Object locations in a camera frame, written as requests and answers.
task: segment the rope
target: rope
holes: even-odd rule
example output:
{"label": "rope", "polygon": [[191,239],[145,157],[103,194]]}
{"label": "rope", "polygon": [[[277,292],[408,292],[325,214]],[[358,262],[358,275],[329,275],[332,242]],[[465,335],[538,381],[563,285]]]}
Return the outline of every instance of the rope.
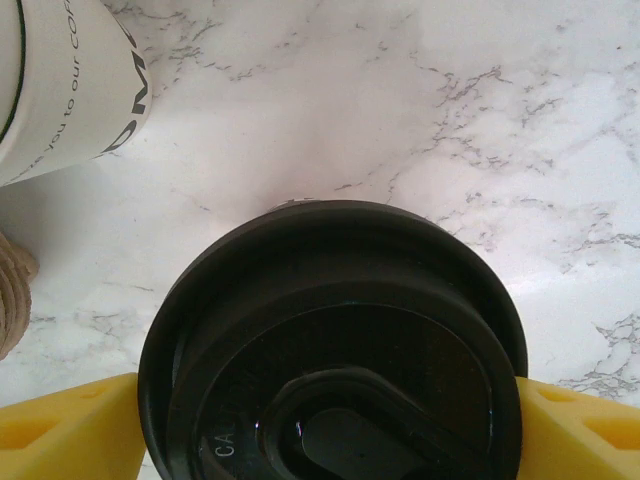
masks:
{"label": "rope", "polygon": [[0,233],[0,360],[15,347],[29,325],[29,281],[38,264],[24,248]]}

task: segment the white paper cup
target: white paper cup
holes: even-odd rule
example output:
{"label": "white paper cup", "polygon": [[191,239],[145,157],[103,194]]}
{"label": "white paper cup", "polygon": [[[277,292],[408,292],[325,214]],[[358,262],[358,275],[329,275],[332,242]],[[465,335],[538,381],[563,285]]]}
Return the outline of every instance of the white paper cup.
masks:
{"label": "white paper cup", "polygon": [[[15,58],[24,43],[24,58],[15,114],[0,140],[0,185],[115,150],[151,107],[136,41],[100,0],[0,0],[0,16],[12,2],[25,35],[16,42],[14,29],[5,42],[0,31],[0,57]],[[15,80],[0,77],[0,89],[11,91]]]}

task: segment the black plastic lid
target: black plastic lid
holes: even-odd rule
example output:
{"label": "black plastic lid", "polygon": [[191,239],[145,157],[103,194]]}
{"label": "black plastic lid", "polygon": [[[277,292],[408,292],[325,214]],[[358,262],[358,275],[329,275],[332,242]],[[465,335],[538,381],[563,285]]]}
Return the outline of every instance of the black plastic lid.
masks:
{"label": "black plastic lid", "polygon": [[306,203],[183,274],[145,344],[140,413],[166,480],[507,479],[514,374],[517,313],[467,247],[401,210]]}

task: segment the white marble surface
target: white marble surface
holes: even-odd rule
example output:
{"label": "white marble surface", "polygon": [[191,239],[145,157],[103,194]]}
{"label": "white marble surface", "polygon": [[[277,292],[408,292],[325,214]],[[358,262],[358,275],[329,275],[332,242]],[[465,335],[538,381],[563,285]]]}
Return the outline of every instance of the white marble surface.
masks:
{"label": "white marble surface", "polygon": [[638,0],[107,3],[155,105],[117,154],[0,190],[42,265],[0,404],[135,370],[197,254],[315,197],[436,221],[512,293],[533,378],[640,406]]}

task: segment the cup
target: cup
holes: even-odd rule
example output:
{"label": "cup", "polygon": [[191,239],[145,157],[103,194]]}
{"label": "cup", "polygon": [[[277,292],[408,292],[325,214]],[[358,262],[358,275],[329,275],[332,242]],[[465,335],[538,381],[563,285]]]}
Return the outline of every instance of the cup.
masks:
{"label": "cup", "polygon": [[142,127],[147,65],[99,0],[4,0],[0,18],[0,185],[116,150]]}

